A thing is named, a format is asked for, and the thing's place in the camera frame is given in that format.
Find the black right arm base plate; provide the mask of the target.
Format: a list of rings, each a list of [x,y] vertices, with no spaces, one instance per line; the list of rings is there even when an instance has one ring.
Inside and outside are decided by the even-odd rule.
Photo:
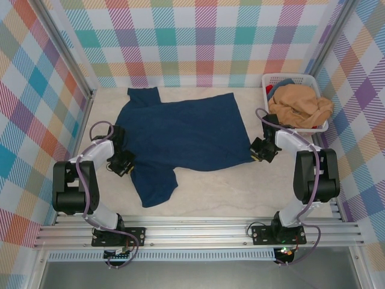
[[[306,235],[302,226],[293,228],[273,226],[252,226],[251,236],[254,245],[306,244]]]

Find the aluminium mounting rail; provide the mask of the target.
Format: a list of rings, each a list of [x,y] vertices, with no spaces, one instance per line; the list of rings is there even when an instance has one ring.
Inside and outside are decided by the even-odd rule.
[[[249,248],[253,242],[246,232],[251,223],[270,224],[269,218],[252,217],[155,217],[123,216],[127,227],[145,227],[146,249],[227,249]],[[319,247],[362,246],[364,238],[356,223],[337,217],[308,218],[306,247],[318,240]],[[42,226],[36,250],[91,249],[91,226],[77,216],[59,214],[56,222]]]

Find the navy blue t-shirt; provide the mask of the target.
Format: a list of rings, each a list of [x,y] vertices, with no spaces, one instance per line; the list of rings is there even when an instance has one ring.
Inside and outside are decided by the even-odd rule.
[[[177,167],[211,172],[252,162],[250,140],[233,93],[162,102],[156,87],[128,89],[115,124],[135,155],[131,179],[145,208],[169,200]]]

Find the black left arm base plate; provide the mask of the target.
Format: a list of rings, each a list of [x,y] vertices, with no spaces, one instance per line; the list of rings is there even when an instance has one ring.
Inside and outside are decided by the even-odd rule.
[[[109,231],[101,231],[98,229],[92,230],[92,247],[133,247],[136,245],[133,235],[139,242],[139,246],[144,246],[146,229],[145,227],[128,227],[125,228],[125,233],[121,234]]]

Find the aluminium corner post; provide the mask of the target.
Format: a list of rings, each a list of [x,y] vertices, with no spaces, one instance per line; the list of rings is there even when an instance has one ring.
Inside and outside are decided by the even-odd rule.
[[[304,73],[316,77],[334,48],[359,0],[330,0],[315,34],[315,46]]]
[[[88,83],[86,77],[82,73],[74,54],[71,52],[69,45],[57,25],[59,21],[55,21],[52,13],[43,0],[29,0],[29,2],[37,12],[40,20],[42,20],[44,27],[48,30],[48,34],[51,37],[53,44],[58,49],[59,54],[64,58],[64,62],[68,65],[70,72],[73,73],[75,81],[80,86],[80,90],[85,94],[87,102],[89,102],[90,99],[93,98],[93,85]]]

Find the grey metal sheet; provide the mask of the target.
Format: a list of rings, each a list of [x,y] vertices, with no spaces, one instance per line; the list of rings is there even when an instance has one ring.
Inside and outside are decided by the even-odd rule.
[[[361,289],[352,271],[320,275],[269,262],[49,263],[39,289]]]

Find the white plastic laundry basket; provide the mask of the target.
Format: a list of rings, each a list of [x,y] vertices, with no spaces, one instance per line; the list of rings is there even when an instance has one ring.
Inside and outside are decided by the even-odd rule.
[[[303,73],[267,73],[262,75],[261,78],[261,87],[263,89],[263,97],[264,97],[264,105],[265,110],[270,113],[270,109],[268,107],[268,93],[266,92],[266,87],[268,85],[275,86],[280,81],[283,81],[285,79],[291,79],[295,84],[301,84],[308,87],[311,87],[315,93],[316,97],[321,97],[321,92],[319,89],[319,85],[316,81],[316,79],[312,75],[307,75]],[[311,136],[316,133],[322,133],[326,132],[328,130],[328,121],[326,120],[321,126],[317,126],[316,128],[312,129],[302,129],[302,128],[296,128],[295,129],[297,133],[299,133],[302,136]]]

